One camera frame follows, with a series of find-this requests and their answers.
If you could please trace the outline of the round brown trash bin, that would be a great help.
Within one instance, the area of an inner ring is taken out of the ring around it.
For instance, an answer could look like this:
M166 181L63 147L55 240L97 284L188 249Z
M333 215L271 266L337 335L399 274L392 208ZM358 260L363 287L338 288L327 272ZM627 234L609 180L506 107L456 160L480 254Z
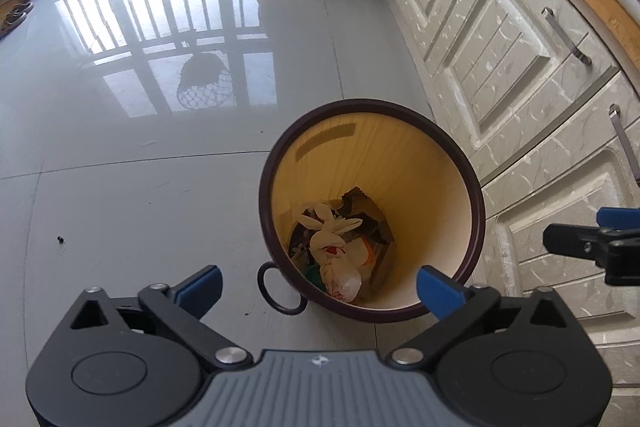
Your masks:
M419 270L465 283L485 237L480 182L459 145L414 110L370 98L322 105L282 133L258 211L265 269L302 303L369 323L422 317Z

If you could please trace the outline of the sandal on floor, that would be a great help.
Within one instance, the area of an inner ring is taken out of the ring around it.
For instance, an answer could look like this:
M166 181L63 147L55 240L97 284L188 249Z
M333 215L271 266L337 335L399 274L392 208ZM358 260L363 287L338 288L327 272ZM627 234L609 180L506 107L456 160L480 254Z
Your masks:
M26 20L27 15L34 9L32 2L19 3L9 10L1 23L1 35L4 37Z

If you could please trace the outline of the brown cardboard scrap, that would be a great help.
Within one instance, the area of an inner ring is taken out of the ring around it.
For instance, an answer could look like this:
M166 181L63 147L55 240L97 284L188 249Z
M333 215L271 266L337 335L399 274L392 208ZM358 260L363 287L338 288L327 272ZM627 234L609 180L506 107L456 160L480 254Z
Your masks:
M364 235L383 245L393 243L394 236L383 211L359 187L343 194L341 201L342 205L338 208L340 216L361 221L350 234Z

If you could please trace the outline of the white cabinet front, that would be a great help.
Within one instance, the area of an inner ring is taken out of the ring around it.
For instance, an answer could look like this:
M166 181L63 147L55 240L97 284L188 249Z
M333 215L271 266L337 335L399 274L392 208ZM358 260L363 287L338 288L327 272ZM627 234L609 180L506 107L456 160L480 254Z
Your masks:
M435 119L482 186L486 239L474 280L506 295L557 291L611 369L614 390L639 393L639 293L605 284L593 263L547 253L551 223L593 225L602 207L637 208L639 187L608 118L639 150L639 98L570 0L390 0ZM577 60L548 6L591 57Z

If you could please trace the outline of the white plastic bag trash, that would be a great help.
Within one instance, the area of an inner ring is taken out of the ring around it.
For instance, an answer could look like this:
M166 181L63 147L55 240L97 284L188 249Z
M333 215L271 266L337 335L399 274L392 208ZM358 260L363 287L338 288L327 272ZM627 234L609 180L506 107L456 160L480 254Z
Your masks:
M342 303L352 303L362 285L344 239L360 225L360 218L345 218L328 202L306 202L299 209L288 245L290 259L300 273Z

